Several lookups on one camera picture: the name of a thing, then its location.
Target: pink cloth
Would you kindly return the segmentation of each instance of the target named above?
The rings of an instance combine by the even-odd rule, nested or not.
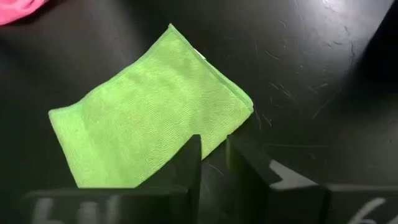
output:
[[[0,0],[0,26],[32,14],[46,1]]]

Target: folded towel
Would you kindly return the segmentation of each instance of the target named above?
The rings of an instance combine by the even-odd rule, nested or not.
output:
[[[32,14],[47,0],[0,0],[0,26]]]
[[[136,187],[192,134],[204,158],[252,112],[247,94],[169,25],[138,61],[49,115],[79,187]]]

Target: green microfiber towel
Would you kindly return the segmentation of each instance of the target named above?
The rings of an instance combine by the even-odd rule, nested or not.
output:
[[[49,116],[79,187],[136,187],[192,134],[204,158],[252,112],[247,94],[169,25],[138,61]]]

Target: microfiber cloth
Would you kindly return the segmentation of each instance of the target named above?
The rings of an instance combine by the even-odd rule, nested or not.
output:
[[[49,112],[79,187],[137,187],[189,140],[202,158],[253,112],[251,99],[169,25],[136,62]]]
[[[0,0],[0,26],[32,14],[47,0]]]

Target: scratched black countertop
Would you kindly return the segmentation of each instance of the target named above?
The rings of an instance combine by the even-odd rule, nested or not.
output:
[[[398,95],[353,71],[392,0],[66,0],[0,27],[1,189],[75,187],[47,111],[137,60],[168,23],[238,84],[279,162],[317,182],[398,184]],[[202,223],[231,223],[224,144],[203,161]]]

